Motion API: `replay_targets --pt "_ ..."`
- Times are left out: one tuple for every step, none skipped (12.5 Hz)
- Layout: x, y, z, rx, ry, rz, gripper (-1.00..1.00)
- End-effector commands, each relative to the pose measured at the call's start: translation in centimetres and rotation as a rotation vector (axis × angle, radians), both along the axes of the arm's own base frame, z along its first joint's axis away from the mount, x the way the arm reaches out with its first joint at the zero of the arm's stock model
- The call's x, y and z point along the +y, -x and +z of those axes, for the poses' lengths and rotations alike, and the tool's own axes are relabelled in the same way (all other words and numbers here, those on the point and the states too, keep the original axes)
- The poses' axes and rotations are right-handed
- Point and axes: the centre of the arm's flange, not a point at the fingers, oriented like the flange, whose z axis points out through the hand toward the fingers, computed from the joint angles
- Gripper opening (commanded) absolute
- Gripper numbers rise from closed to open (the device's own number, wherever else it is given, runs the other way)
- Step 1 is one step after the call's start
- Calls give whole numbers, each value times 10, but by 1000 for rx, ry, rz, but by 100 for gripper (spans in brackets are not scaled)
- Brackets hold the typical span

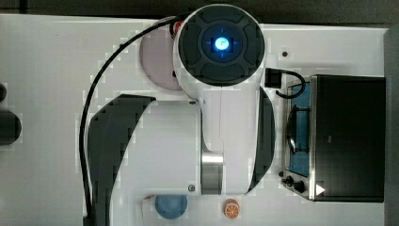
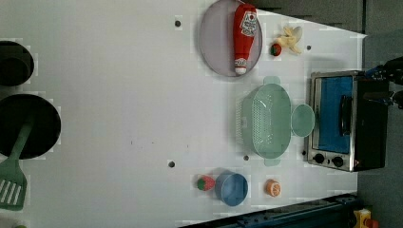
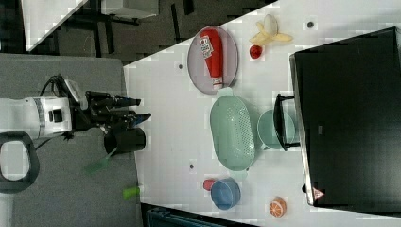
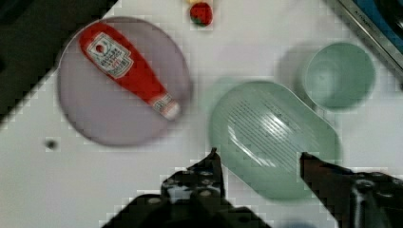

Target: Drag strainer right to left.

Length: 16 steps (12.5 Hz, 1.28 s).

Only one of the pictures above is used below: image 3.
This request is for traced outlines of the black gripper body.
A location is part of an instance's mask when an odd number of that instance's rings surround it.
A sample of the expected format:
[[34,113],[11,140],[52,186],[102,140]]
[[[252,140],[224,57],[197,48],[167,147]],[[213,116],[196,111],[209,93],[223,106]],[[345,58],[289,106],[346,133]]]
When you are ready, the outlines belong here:
[[109,93],[86,91],[83,98],[70,97],[72,131],[87,131],[101,128],[105,131],[123,123],[123,116],[129,114],[127,107],[115,107]]

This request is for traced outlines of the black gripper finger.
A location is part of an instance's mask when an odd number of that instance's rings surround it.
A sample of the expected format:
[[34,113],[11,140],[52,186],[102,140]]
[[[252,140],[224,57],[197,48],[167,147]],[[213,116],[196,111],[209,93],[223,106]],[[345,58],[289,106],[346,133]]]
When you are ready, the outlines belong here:
[[123,116],[122,125],[124,128],[134,128],[150,118],[151,118],[150,113],[141,113],[141,114],[129,113]]
[[140,103],[141,103],[140,99],[135,99],[130,97],[117,96],[114,99],[115,107],[139,106]]

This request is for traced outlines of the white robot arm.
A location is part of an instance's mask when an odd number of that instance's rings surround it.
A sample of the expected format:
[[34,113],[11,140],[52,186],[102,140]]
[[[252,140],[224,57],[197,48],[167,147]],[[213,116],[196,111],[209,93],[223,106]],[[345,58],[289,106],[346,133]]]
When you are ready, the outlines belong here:
[[69,140],[78,131],[99,128],[104,133],[104,147],[108,157],[122,152],[120,139],[128,137],[137,150],[145,147],[145,133],[137,128],[151,118],[149,113],[138,114],[129,106],[138,106],[139,99],[111,96],[108,93],[87,91],[83,96],[62,92],[58,96],[37,96],[1,100],[1,150],[27,154],[28,168],[22,177],[1,176],[1,192],[20,193],[29,188],[39,176],[37,156],[40,141],[62,136]]

